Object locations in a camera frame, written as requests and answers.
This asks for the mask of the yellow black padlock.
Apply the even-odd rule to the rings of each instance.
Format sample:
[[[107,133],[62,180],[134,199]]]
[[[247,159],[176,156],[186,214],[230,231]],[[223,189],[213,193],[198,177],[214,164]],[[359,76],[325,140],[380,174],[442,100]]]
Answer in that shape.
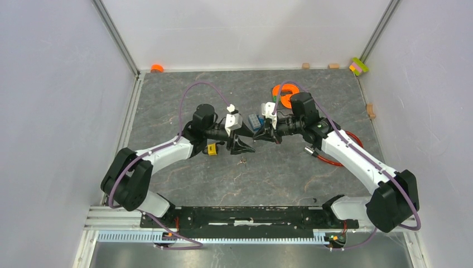
[[[203,151],[204,154],[209,156],[216,156],[219,151],[219,146],[225,145],[224,141],[208,144],[206,149]]]

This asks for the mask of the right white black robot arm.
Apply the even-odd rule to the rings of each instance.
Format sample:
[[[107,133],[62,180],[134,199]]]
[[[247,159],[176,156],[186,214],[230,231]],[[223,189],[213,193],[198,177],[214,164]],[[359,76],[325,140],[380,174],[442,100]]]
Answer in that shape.
[[[417,179],[412,172],[397,171],[368,153],[334,122],[310,93],[293,95],[291,107],[292,116],[280,122],[277,104],[263,103],[264,125],[254,135],[254,140],[281,143],[283,136],[299,134],[312,149],[324,152],[347,168],[370,194],[331,199],[329,209],[322,212],[326,226],[336,228],[344,220],[357,220],[369,221],[385,233],[396,227],[410,231],[421,229]]]

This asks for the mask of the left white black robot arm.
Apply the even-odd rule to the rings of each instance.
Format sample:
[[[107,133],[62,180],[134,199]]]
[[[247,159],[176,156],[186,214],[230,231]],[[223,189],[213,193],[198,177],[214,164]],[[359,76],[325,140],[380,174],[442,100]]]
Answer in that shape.
[[[133,151],[127,147],[119,150],[100,185],[110,203],[117,203],[127,211],[150,213],[161,227],[171,226],[175,212],[167,199],[150,191],[152,175],[203,152],[208,140],[225,143],[232,155],[255,151],[241,139],[252,137],[254,132],[238,111],[229,112],[221,123],[217,119],[212,105],[201,104],[192,120],[171,140],[144,150]]]

